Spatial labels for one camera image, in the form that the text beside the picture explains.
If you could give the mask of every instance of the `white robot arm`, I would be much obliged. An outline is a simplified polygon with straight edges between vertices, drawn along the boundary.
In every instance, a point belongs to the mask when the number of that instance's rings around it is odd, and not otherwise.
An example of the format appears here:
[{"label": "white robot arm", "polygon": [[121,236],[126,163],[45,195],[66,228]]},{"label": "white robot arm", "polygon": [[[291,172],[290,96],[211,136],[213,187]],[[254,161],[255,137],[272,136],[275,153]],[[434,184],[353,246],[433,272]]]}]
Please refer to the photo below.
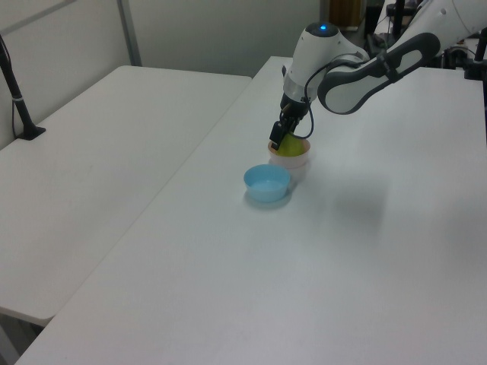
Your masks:
[{"label": "white robot arm", "polygon": [[353,113],[371,95],[484,27],[486,0],[424,0],[394,46],[369,61],[337,27],[311,24],[285,73],[281,117],[270,137],[273,147],[278,149],[284,135],[294,131],[317,97],[332,113]]}]

